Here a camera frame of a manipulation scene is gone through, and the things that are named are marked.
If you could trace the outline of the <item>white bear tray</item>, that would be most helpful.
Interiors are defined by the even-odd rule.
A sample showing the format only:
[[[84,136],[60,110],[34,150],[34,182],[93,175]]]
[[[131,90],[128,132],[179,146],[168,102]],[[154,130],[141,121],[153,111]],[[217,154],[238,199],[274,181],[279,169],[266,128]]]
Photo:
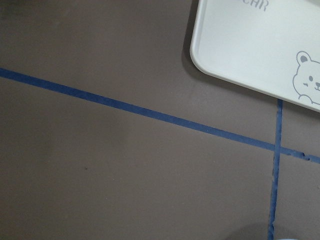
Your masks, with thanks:
[[[317,0],[201,0],[190,56],[209,76],[320,109]]]

